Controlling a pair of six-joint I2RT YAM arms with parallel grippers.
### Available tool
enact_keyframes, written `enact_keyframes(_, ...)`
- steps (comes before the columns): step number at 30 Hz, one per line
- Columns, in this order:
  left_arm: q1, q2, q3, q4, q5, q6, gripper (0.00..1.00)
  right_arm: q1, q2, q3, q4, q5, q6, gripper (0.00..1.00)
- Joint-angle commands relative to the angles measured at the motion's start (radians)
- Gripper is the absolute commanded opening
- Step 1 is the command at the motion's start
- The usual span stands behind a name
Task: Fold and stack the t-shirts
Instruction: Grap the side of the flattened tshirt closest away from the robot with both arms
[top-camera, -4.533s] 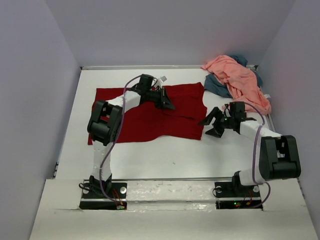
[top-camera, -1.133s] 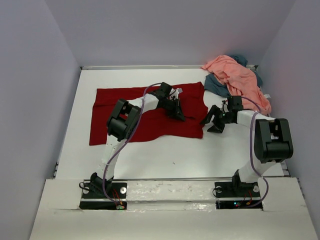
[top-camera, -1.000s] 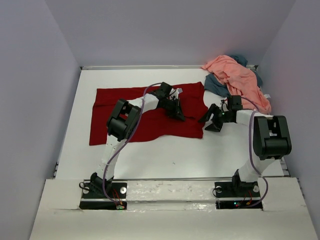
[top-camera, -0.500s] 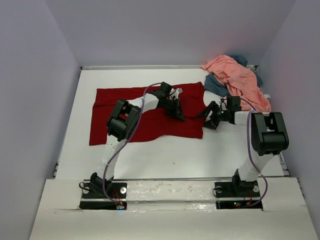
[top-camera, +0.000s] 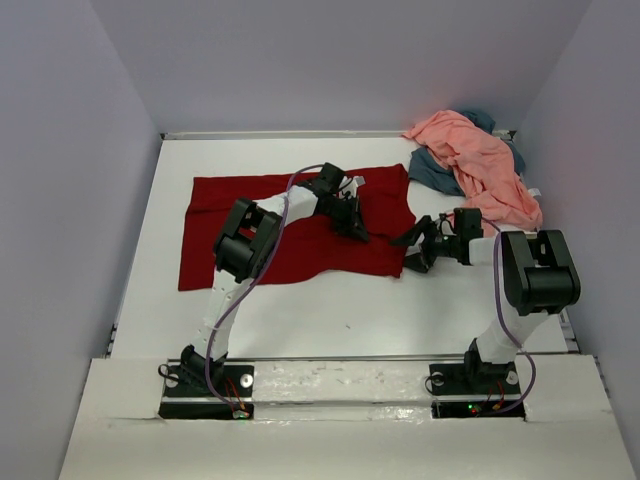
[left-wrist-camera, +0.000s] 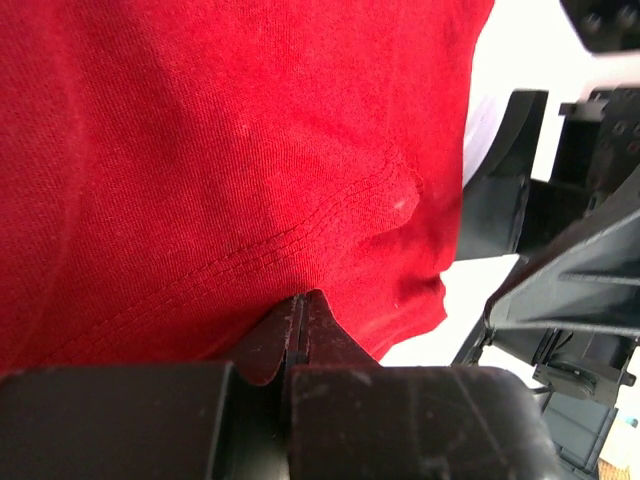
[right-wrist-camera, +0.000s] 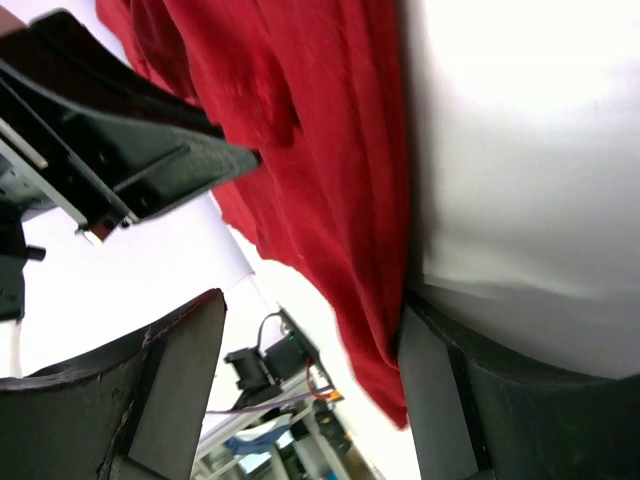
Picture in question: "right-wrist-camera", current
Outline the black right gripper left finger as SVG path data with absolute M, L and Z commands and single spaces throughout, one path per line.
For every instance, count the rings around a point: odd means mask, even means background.
M 211 289 L 99 348 L 2 379 L 2 478 L 189 478 L 225 316 Z

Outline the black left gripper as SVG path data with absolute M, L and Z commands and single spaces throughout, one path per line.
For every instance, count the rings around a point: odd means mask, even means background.
M 5 157 L 1 156 L 1 319 L 21 320 L 25 307 L 23 269 L 43 261 L 44 247 L 28 245 L 23 223 L 55 204 Z

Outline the red t shirt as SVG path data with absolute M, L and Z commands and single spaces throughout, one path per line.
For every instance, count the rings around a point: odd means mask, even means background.
M 358 383 L 408 422 L 395 353 L 409 223 L 390 1 L 100 1 L 133 69 L 204 109 L 260 167 L 217 187 L 224 219 L 333 307 Z

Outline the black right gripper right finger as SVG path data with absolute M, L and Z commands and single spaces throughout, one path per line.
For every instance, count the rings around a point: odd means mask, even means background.
M 534 360 L 416 294 L 397 353 L 422 478 L 638 478 L 638 376 Z

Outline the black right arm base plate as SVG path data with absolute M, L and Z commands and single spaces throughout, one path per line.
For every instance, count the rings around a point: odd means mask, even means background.
M 312 415 L 321 435 L 337 452 L 348 452 L 352 446 L 351 438 L 333 411 L 333 404 L 341 401 L 343 396 L 322 364 L 319 350 L 286 309 L 271 313 L 265 319 L 280 321 L 280 340 L 265 347 L 264 327 L 260 326 L 254 346 L 230 352 L 224 357 L 224 363 L 237 374 L 236 386 L 240 392 L 230 411 L 277 410 L 277 405 L 268 403 L 285 392 L 286 382 L 303 373 L 307 397 L 312 400 Z

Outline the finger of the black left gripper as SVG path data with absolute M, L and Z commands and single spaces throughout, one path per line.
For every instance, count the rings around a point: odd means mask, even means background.
M 64 210 L 89 240 L 157 218 L 259 163 L 136 74 L 68 11 L 1 37 L 1 217 Z

